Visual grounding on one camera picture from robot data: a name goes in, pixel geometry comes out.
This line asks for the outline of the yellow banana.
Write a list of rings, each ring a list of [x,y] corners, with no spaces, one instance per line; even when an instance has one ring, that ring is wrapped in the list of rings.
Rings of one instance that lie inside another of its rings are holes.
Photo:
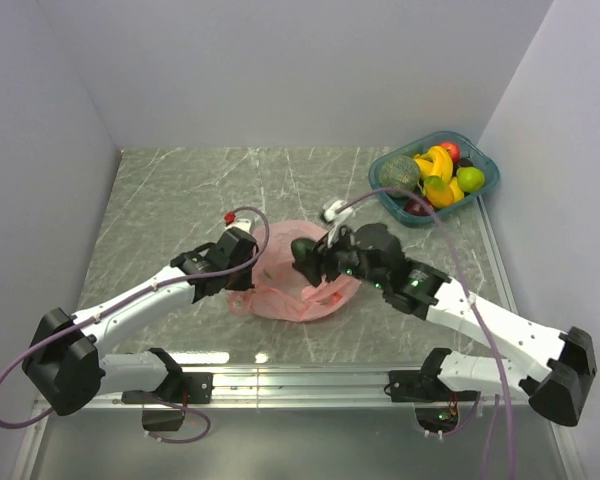
[[[424,181],[430,176],[441,178],[449,183],[453,175],[453,161],[450,154],[442,146],[434,145],[424,154],[416,154],[414,161],[420,169],[420,179]]]

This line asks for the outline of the pink plastic bag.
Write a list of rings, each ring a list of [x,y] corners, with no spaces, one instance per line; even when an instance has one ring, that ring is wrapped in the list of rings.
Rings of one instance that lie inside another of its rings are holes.
[[[231,313],[309,322],[343,307],[358,291],[360,281],[341,276],[314,287],[292,267],[291,241],[300,237],[318,240],[324,234],[322,227],[306,220],[271,224],[268,245],[252,269],[254,287],[230,293],[228,307]]]

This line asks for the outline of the yellow orange mango with leaf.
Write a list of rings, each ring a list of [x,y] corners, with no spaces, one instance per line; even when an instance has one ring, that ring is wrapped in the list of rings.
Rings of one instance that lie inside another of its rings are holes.
[[[423,183],[426,198],[437,209],[450,207],[454,202],[453,193],[449,184],[441,177],[428,176]]]

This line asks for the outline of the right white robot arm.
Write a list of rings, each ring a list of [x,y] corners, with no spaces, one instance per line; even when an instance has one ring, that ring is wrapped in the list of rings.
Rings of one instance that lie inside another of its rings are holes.
[[[597,374],[586,331],[546,327],[464,292],[458,280],[407,257],[382,223],[342,226],[317,241],[298,238],[291,252],[294,269],[313,286],[344,276],[368,282],[395,310],[495,345],[502,357],[435,348],[417,372],[390,371],[385,392],[393,402],[510,395],[558,425],[579,423]]]

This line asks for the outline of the dark green avocado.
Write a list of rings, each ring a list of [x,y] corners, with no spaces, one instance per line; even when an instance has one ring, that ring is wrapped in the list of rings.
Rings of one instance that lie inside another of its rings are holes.
[[[291,242],[291,253],[295,262],[315,261],[318,258],[319,243],[307,237],[296,238]]]

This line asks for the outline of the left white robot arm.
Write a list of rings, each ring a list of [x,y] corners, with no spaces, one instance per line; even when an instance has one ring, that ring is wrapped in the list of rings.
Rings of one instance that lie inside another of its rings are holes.
[[[139,391],[160,402],[178,402],[191,386],[164,349],[116,354],[132,333],[169,312],[223,290],[251,288],[256,239],[237,227],[217,242],[183,252],[131,290],[95,307],[43,316],[32,340],[37,351],[22,363],[26,376],[60,415],[73,414],[94,397]]]

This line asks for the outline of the dark red apple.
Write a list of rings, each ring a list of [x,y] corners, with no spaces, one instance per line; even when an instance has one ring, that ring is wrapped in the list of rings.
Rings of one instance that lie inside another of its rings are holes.
[[[403,208],[404,212],[416,217],[428,217],[428,210],[435,211],[435,207],[425,197],[409,200]]]

